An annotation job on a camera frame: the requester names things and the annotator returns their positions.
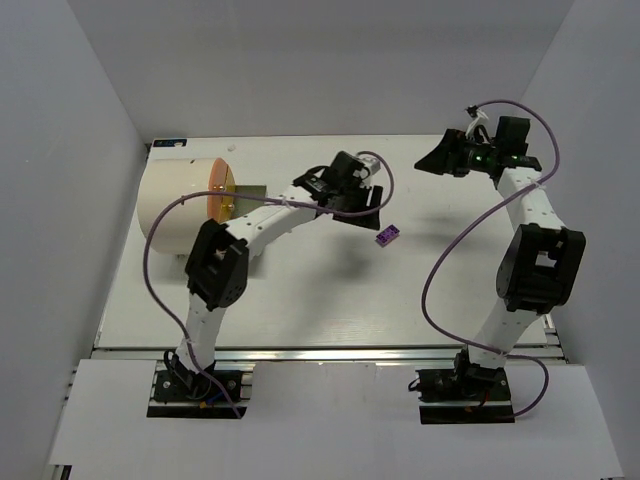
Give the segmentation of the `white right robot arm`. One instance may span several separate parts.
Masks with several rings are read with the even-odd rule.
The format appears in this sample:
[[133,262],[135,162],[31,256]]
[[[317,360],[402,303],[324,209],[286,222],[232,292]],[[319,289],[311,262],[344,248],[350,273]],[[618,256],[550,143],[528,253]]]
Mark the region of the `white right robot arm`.
[[539,160],[529,155],[526,118],[502,116],[494,136],[480,117],[466,130],[448,129],[415,167],[461,178],[489,176],[504,202],[514,236],[496,273],[497,300],[450,370],[425,376],[429,400],[484,400],[500,384],[508,354],[525,330],[571,294],[586,248],[585,235],[557,216],[543,188]]

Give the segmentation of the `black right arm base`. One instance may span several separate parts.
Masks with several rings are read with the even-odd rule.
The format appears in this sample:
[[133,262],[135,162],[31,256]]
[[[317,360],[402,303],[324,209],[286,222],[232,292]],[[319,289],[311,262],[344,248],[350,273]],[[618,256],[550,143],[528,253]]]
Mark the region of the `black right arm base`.
[[492,379],[458,375],[454,369],[422,369],[407,390],[418,397],[422,425],[509,424],[515,422],[506,372]]

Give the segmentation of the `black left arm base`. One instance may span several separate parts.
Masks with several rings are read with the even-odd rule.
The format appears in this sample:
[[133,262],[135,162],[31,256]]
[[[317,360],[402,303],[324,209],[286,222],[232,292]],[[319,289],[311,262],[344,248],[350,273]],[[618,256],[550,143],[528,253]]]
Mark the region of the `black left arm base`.
[[223,368],[213,363],[205,371],[188,370],[175,353],[163,354],[156,369],[146,416],[155,419],[239,420],[251,397],[252,373]]

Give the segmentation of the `purple lego plate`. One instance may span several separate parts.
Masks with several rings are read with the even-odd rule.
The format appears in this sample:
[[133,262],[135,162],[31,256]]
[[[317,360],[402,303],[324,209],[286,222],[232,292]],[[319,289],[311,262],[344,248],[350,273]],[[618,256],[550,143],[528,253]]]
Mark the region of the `purple lego plate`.
[[375,241],[381,246],[385,247],[400,235],[400,230],[395,225],[389,225],[376,235]]

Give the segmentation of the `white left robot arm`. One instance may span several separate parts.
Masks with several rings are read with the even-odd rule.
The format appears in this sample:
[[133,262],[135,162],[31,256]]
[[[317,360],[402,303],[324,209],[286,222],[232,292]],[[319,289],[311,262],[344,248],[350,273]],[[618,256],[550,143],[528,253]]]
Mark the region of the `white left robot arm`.
[[282,235],[322,214],[379,228],[379,210],[388,200],[371,179],[387,167],[373,152],[340,151],[330,165],[307,170],[274,200],[241,217],[208,220],[200,227],[186,263],[186,332],[175,353],[165,357],[167,370],[188,398],[199,401],[224,388],[213,375],[215,344],[227,308],[246,290],[251,261]]

